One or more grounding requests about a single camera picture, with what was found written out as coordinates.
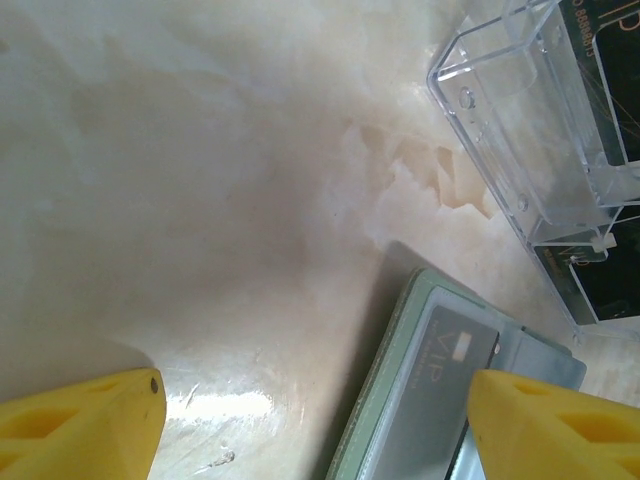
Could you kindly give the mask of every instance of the white marble countertop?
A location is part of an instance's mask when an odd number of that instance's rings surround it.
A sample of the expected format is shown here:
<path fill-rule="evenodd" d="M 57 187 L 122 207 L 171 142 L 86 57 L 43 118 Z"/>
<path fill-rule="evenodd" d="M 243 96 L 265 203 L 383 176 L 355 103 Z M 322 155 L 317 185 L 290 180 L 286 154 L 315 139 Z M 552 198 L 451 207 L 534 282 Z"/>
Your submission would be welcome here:
<path fill-rule="evenodd" d="M 566 341 L 425 91 L 440 3 L 0 3 L 0 399 L 154 364 L 150 478 L 321 478 L 413 267 Z"/>

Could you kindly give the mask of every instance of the hole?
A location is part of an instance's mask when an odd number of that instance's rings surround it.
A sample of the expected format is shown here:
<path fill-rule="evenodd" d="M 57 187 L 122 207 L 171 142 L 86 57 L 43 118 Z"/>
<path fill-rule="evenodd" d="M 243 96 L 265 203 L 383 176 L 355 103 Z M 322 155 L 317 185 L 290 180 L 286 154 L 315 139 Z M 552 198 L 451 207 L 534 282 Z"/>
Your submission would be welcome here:
<path fill-rule="evenodd" d="M 471 110 L 476 106 L 476 97 L 473 95 L 473 92 L 469 87 L 462 87 L 458 94 L 458 102 L 463 109 Z"/>
<path fill-rule="evenodd" d="M 640 443 L 640 432 L 613 415 L 565 413 L 558 417 L 592 443 Z"/>
<path fill-rule="evenodd" d="M 518 390 L 520 390 L 525 395 L 549 395 L 549 392 L 541 387 L 536 387 L 534 385 L 528 385 L 525 383 L 517 383 L 514 385 Z"/>
<path fill-rule="evenodd" d="M 526 212 L 528 208 L 529 208 L 529 199 L 524 194 L 520 195 L 518 197 L 518 210 L 520 210 L 521 212 Z"/>
<path fill-rule="evenodd" d="M 18 458 L 20 455 L 15 453 L 0 453 L 0 472 L 9 468 Z"/>
<path fill-rule="evenodd" d="M 616 463 L 624 468 L 634 477 L 640 479 L 640 457 L 635 458 L 619 458 Z"/>
<path fill-rule="evenodd" d="M 0 438 L 45 438 L 77 410 L 41 409 L 24 412 L 0 425 Z"/>
<path fill-rule="evenodd" d="M 104 383 L 102 385 L 96 385 L 95 387 L 88 388 L 87 392 L 90 392 L 90 393 L 108 392 L 109 390 L 111 390 L 116 385 L 117 385 L 117 383 L 115 383 L 115 382 Z"/>

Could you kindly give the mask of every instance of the black card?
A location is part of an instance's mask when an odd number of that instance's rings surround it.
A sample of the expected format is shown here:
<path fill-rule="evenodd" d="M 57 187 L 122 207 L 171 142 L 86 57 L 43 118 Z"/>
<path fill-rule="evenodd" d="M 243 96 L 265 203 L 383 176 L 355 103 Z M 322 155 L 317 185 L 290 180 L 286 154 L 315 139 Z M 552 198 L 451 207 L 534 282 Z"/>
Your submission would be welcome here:
<path fill-rule="evenodd" d="M 560 2 L 609 164 L 640 160 L 640 2 Z"/>
<path fill-rule="evenodd" d="M 617 246 L 604 261 L 593 261 L 589 246 L 535 247 L 578 324 L 594 323 L 594 313 L 597 320 L 640 315 L 640 206 L 625 207 L 611 233 Z"/>

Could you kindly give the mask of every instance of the transparent plastic case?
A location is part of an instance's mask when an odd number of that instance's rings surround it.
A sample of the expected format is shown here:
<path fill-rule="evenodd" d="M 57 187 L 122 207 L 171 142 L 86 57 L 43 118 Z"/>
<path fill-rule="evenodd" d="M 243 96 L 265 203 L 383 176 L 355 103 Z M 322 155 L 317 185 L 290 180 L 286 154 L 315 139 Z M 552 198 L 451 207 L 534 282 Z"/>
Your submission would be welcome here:
<path fill-rule="evenodd" d="M 472 3 L 428 84 L 568 317 L 584 325 L 606 312 L 586 300 L 576 269 L 605 262 L 616 222 L 640 217 L 640 159 L 612 159 L 612 148 L 624 152 L 615 99 L 603 76 L 610 135 L 567 30 L 600 62 L 594 22 L 580 8 L 590 0 L 563 1 Z M 607 15 L 602 25 L 618 19 Z"/>

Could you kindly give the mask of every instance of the yellow object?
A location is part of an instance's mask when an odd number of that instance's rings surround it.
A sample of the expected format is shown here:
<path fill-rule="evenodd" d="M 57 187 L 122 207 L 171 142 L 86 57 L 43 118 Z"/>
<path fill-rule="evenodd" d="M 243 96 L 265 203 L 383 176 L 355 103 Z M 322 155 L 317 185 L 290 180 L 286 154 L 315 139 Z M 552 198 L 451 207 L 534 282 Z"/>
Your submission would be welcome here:
<path fill-rule="evenodd" d="M 480 370 L 468 413 L 487 480 L 640 478 L 639 409 Z"/>
<path fill-rule="evenodd" d="M 0 405 L 0 480 L 142 480 L 164 426 L 162 377 L 132 370 Z"/>

